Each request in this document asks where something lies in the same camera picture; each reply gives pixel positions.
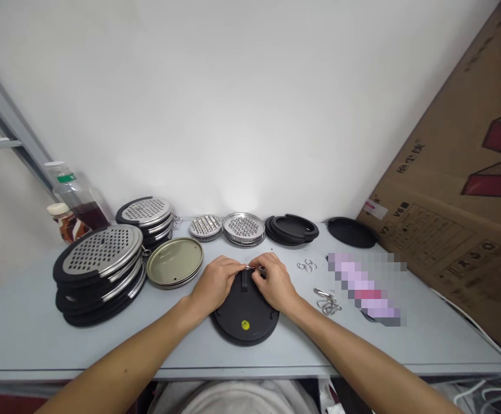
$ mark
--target cardboard box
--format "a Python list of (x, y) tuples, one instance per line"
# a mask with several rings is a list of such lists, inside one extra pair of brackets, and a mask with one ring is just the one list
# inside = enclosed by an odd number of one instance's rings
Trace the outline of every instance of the cardboard box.
[(501, 344), (501, 3), (358, 221)]

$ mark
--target white cloth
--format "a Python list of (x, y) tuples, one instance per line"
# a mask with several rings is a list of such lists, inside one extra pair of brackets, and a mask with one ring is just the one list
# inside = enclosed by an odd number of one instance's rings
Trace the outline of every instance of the white cloth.
[(149, 408), (149, 414), (239, 412), (318, 414), (312, 398), (299, 383), (290, 380), (171, 382)]

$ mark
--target person's left hand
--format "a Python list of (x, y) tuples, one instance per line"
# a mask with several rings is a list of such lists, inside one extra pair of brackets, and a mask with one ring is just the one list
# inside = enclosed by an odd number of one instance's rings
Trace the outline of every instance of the person's left hand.
[(198, 312), (207, 316), (220, 307), (228, 297), (235, 275), (246, 267), (244, 263), (220, 256), (210, 262), (191, 293)]

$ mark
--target red floor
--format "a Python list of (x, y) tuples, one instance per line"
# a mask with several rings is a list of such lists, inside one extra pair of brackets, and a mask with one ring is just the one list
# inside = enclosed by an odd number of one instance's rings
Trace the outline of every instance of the red floor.
[[(0, 414), (33, 414), (47, 400), (44, 398), (15, 397), (0, 395)], [(135, 413), (134, 407), (131, 407), (127, 414)]]

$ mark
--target white wall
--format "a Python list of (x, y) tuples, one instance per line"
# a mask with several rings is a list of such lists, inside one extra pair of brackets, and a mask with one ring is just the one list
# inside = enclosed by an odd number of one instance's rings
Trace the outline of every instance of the white wall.
[(0, 286), (63, 243), (45, 209), (51, 203), (51, 197), (15, 153), (0, 149)]
[(354, 217), (497, 0), (0, 0), (0, 80), (113, 209)]

